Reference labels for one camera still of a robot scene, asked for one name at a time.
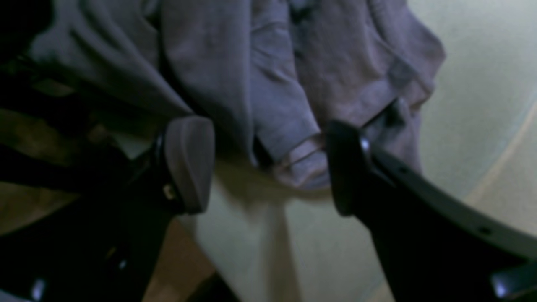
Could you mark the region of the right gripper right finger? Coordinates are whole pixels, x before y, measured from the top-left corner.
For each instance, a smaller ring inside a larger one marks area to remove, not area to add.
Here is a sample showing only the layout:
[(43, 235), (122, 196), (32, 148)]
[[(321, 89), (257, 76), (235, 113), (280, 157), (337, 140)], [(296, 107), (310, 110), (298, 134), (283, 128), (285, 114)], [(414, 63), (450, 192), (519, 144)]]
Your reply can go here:
[(432, 185), (332, 121), (326, 152), (334, 205), (369, 230), (397, 302), (535, 302), (536, 238)]

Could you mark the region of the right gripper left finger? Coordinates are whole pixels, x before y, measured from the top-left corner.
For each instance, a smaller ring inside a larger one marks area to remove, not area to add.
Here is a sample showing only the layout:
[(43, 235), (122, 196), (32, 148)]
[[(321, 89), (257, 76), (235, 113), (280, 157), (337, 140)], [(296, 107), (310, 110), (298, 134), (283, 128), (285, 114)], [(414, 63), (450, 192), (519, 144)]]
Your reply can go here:
[(171, 220), (206, 211), (213, 123), (176, 118), (134, 161), (97, 173), (1, 147), (1, 180), (82, 193), (1, 235), (1, 292), (23, 302), (140, 302)]

